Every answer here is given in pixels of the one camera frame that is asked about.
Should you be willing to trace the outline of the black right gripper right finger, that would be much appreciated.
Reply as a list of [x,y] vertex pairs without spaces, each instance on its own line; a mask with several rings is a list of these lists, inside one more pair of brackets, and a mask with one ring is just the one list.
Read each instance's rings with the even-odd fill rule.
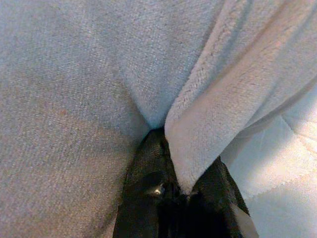
[[241,192],[218,157],[195,183],[188,238],[259,238]]

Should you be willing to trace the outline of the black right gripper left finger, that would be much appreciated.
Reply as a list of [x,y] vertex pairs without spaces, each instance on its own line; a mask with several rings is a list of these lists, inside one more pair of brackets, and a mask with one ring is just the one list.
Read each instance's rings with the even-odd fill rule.
[[112,238],[177,238],[181,203],[164,130],[153,129],[127,169]]

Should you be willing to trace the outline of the grey plush pillow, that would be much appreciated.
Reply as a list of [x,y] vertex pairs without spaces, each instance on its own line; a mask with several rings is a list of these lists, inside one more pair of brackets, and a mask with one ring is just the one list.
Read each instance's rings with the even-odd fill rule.
[[317,0],[0,0],[0,238],[112,238],[163,127],[182,190],[317,85]]

